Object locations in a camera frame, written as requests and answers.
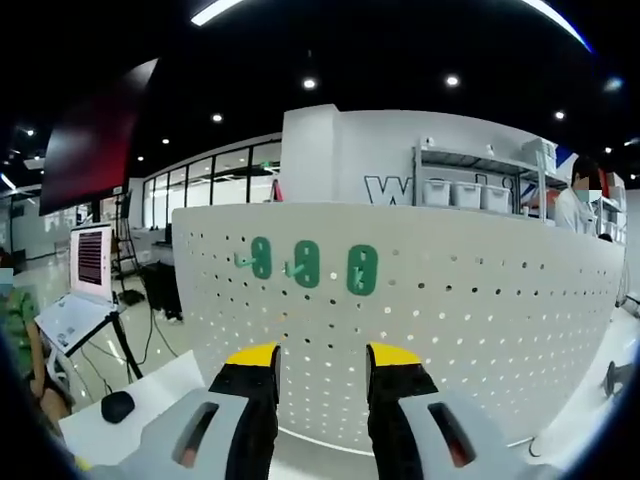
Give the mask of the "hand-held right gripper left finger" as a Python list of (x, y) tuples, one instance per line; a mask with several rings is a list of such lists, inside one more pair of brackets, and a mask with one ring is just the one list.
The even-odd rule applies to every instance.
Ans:
[(207, 389), (194, 389), (147, 424), (139, 447), (90, 479), (266, 479), (278, 435), (277, 342), (232, 354)]

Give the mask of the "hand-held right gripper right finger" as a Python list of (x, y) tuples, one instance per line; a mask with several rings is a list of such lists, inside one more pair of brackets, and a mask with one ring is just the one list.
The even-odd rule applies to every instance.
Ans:
[(366, 345), (368, 434), (381, 479), (559, 479), (507, 447), (473, 402), (437, 388), (418, 355)]

